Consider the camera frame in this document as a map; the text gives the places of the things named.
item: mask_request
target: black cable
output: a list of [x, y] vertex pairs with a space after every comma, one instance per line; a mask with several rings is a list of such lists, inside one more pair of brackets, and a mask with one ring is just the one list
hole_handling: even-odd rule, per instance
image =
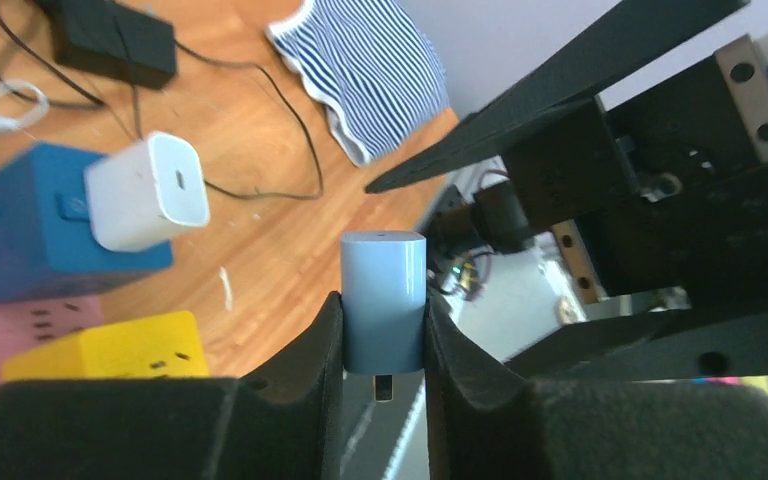
[[[16, 55], [16, 52], [18, 49], [24, 50], [28, 55], [33, 57], [37, 62], [39, 62], [43, 67], [45, 67], [46, 70], [51, 72], [54, 76], [59, 78], [63, 83], [69, 86], [72, 90], [75, 90], [80, 94], [82, 97], [89, 100], [89, 103], [77, 103], [77, 102], [67, 102], [63, 100], [51, 100], [49, 99], [48, 104], [55, 108], [64, 108], [64, 109], [70, 109], [70, 110], [101, 110], [105, 107], [107, 107], [107, 104], [104, 103], [104, 100], [96, 97], [92, 93], [88, 92], [86, 89], [75, 83], [71, 78], [67, 77], [65, 73], [61, 72], [57, 69], [51, 62], [43, 58], [40, 54], [33, 51], [31, 47], [28, 46], [27, 42], [30, 41], [30, 38], [33, 38], [34, 35], [36, 35], [37, 31], [39, 30], [39, 25], [34, 24], [33, 22], [34, 18], [32, 18], [32, 22], [28, 24], [28, 28], [25, 30], [22, 36], [17, 35], [4, 21], [4, 17], [1, 15], [0, 11], [0, 28], [4, 33], [10, 38], [10, 40], [13, 42], [12, 44], [7, 44], [5, 48], [0, 53], [0, 83], [4, 84], [4, 71], [7, 69], [7, 66], [10, 64], [10, 61], [13, 59], [13, 57]], [[22, 100], [36, 103], [37, 99], [35, 97], [26, 95], [22, 92], [19, 92], [17, 90], [10, 89], [10, 93], [15, 95], [16, 97], [21, 98]]]
[[322, 165], [319, 161], [319, 155], [316, 153], [316, 146], [313, 143], [313, 138], [311, 137], [310, 131], [308, 130], [307, 125], [304, 123], [304, 120], [302, 120], [301, 115], [299, 115], [299, 112], [297, 112], [296, 109], [293, 108], [293, 105], [290, 103], [289, 100], [287, 100], [287, 97], [284, 96], [284, 93], [281, 92], [281, 89], [278, 88], [278, 84], [275, 82], [275, 79], [272, 78], [272, 75], [270, 75], [269, 72], [267, 72], [266, 69], [263, 68], [263, 66], [260, 65], [259, 63], [229, 62], [225, 60], [217, 60], [215, 58], [206, 57], [196, 52], [195, 50], [182, 44], [178, 40], [175, 40], [175, 45], [177, 45], [178, 48], [180, 48], [187, 55], [190, 55], [191, 57], [197, 60], [201, 60], [202, 62], [208, 65], [213, 65], [215, 67], [221, 67], [221, 68], [234, 68], [234, 69], [240, 69], [240, 70], [255, 69], [255, 70], [258, 70], [260, 73], [262, 73], [266, 77], [266, 79], [269, 80], [269, 83], [272, 84], [272, 88], [275, 89], [275, 92], [281, 98], [281, 101], [284, 102], [284, 106], [286, 106], [287, 109], [290, 110], [290, 113], [292, 113], [293, 116], [296, 118], [296, 121], [298, 122], [299, 127], [301, 127], [302, 132], [304, 133], [305, 140], [307, 140], [308, 148], [310, 148], [310, 153], [311, 153], [311, 156], [313, 157], [313, 165], [314, 165], [314, 168], [316, 168], [317, 191], [315, 193], [308, 194], [308, 195], [284, 193], [284, 192], [258, 192], [257, 189], [255, 189], [256, 193], [234, 193], [214, 183], [211, 183], [207, 180], [204, 181], [205, 185], [216, 190], [219, 193], [222, 193], [223, 195], [236, 198], [237, 200], [258, 200], [263, 198], [289, 198], [291, 200], [317, 200], [319, 198], [322, 198], [322, 196], [325, 195], [325, 179], [322, 174]]
[[140, 89], [137, 87], [137, 70], [134, 67], [134, 59], [131, 57], [131, 49], [128, 48], [128, 42], [125, 40], [125, 33], [122, 31], [122, 26], [119, 24], [119, 17], [116, 16], [116, 12], [113, 11], [112, 4], [107, 4], [107, 11], [110, 17], [113, 19], [113, 27], [116, 29], [116, 34], [119, 35], [119, 40], [122, 42], [122, 49], [125, 51], [125, 63], [128, 64], [128, 83], [131, 85], [131, 105], [134, 108], [134, 132], [137, 138], [142, 140], [143, 137], [143, 118], [140, 111]]

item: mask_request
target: gray floor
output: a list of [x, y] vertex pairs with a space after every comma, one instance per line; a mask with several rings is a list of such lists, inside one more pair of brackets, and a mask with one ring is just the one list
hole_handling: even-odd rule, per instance
[[[537, 250], [495, 258], [483, 295], [463, 305], [461, 331], [502, 360], [558, 327], [556, 306], [568, 287], [553, 266], [544, 264]], [[417, 403], [412, 428], [403, 431], [402, 444], [385, 478], [429, 478], [423, 402]]]

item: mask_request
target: wooden surface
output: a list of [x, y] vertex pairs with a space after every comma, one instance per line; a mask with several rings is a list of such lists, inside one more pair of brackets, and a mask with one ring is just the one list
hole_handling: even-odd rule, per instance
[[[5, 19], [15, 30], [21, 30], [34, 12], [20, 0], [3, 4]], [[310, 128], [322, 161], [326, 192], [315, 202], [240, 202], [210, 191], [211, 223], [173, 242], [175, 266], [103, 298], [107, 321], [191, 310], [199, 321], [211, 372], [242, 375], [304, 330], [327, 292], [339, 287], [341, 232], [410, 229], [416, 224], [441, 179], [374, 196], [365, 195], [363, 186], [439, 140], [456, 120], [446, 111], [398, 152], [372, 167], [357, 169], [328, 133], [321, 106], [306, 96], [298, 78], [283, 68], [263, 36], [264, 27], [292, 13], [299, 0], [151, 4], [191, 48], [216, 58], [265, 65]], [[0, 50], [5, 43], [0, 33]], [[50, 58], [47, 25], [30, 44]], [[251, 70], [217, 69], [180, 53], [178, 59], [179, 77], [164, 91], [141, 90], [146, 132], [162, 130], [191, 142], [201, 156], [205, 177], [226, 188], [315, 190], [304, 136], [265, 78]], [[113, 111], [52, 110], [26, 133], [0, 138], [0, 164], [34, 140], [111, 153], [133, 141], [128, 86], [67, 72], [77, 83], [97, 90]], [[36, 83], [49, 97], [81, 100], [25, 55], [17, 56], [8, 69], [7, 78], [13, 77]], [[0, 101], [0, 113], [16, 114], [26, 108], [14, 99]], [[227, 270], [230, 279], [230, 311], [220, 268]]]

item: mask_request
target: white power adapter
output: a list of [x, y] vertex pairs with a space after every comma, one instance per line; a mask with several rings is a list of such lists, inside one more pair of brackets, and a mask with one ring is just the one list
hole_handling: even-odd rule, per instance
[[84, 171], [93, 236], [114, 252], [139, 252], [210, 221], [195, 148], [163, 132]]

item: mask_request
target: yellow power strip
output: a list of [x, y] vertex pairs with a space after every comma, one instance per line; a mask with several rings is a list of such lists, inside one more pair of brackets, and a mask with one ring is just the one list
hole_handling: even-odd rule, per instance
[[207, 376], [196, 319], [187, 311], [73, 333], [7, 359], [3, 380]]

